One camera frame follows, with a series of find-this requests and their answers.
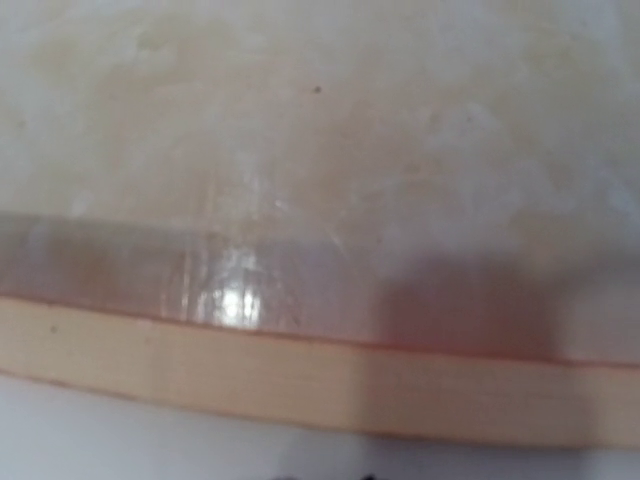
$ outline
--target glossy surface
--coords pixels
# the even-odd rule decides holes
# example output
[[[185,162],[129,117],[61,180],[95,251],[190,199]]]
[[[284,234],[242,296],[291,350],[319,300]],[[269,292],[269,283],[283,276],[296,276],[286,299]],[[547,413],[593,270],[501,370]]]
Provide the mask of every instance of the glossy surface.
[[[638,5],[5,2],[3,291],[638,362]]]

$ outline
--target white floor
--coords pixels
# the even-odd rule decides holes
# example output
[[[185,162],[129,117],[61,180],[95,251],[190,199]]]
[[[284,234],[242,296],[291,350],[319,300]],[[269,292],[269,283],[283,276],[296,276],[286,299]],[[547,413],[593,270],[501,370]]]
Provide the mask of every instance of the white floor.
[[[0,377],[0,480],[626,480],[640,454],[367,439],[139,405]]]

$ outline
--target wooden edge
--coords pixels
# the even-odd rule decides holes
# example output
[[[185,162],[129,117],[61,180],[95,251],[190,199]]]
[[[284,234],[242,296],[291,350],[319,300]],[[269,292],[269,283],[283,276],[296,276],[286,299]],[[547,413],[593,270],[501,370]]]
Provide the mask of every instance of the wooden edge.
[[[254,336],[0,299],[6,374],[315,428],[640,447],[640,370]]]

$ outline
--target light brown edge band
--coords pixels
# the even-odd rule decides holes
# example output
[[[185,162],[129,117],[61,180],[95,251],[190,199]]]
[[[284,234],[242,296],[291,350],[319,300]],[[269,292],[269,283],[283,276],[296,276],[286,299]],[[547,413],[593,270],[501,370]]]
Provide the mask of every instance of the light brown edge band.
[[[640,447],[640,369],[250,335],[0,298],[0,371],[160,405],[464,443]]]

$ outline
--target curved edge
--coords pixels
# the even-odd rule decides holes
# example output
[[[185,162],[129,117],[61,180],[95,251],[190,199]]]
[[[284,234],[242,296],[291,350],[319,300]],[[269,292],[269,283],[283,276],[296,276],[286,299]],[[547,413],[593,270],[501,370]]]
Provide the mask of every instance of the curved edge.
[[[376,350],[0,299],[0,371],[314,428],[640,447],[640,369]]]

